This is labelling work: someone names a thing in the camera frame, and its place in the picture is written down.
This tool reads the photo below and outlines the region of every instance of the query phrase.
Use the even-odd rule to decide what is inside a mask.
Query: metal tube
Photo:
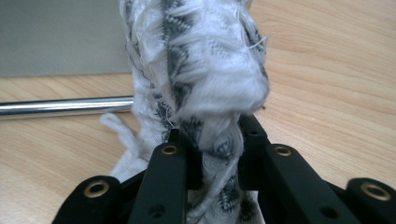
[[[130,111],[133,96],[0,103],[0,119],[29,119]]]

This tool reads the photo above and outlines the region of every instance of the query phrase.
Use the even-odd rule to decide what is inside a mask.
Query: knitted fabric
[[[241,114],[268,93],[265,41],[243,0],[120,0],[134,76],[137,136],[111,114],[103,123],[127,147],[112,175],[144,170],[179,128],[202,152],[204,186],[189,191],[188,223],[263,223],[255,192],[238,187]]]

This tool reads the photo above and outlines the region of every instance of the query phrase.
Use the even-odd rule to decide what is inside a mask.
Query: white cloth
[[[147,167],[152,150],[178,127],[203,153],[204,187],[189,192],[188,223],[263,223],[254,192],[238,187],[243,152],[237,121],[268,93],[265,41],[243,0],[120,0],[134,74],[137,137],[103,120],[127,146],[112,174]]]

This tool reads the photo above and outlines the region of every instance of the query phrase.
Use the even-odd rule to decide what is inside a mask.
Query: chrome pole
[[[133,96],[0,103],[0,119],[29,119],[130,111]]]

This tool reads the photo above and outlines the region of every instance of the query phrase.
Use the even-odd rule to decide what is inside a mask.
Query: gray mat
[[[129,72],[117,0],[0,0],[0,77]]]

